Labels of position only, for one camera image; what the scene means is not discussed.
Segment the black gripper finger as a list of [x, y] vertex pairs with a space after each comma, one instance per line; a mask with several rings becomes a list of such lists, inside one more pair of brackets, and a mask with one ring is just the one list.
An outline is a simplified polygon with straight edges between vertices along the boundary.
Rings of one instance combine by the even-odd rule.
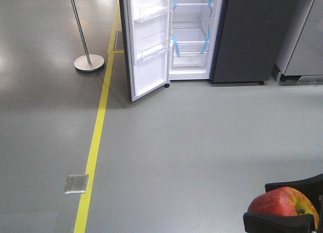
[[274, 216], [258, 213], [244, 213], [246, 232], [313, 232], [314, 217], [311, 214], [299, 216]]
[[304, 195], [321, 195], [322, 194], [322, 173], [307, 179], [291, 181], [291, 182], [278, 182], [265, 184], [265, 191], [269, 192], [274, 189], [282, 187], [294, 188]]

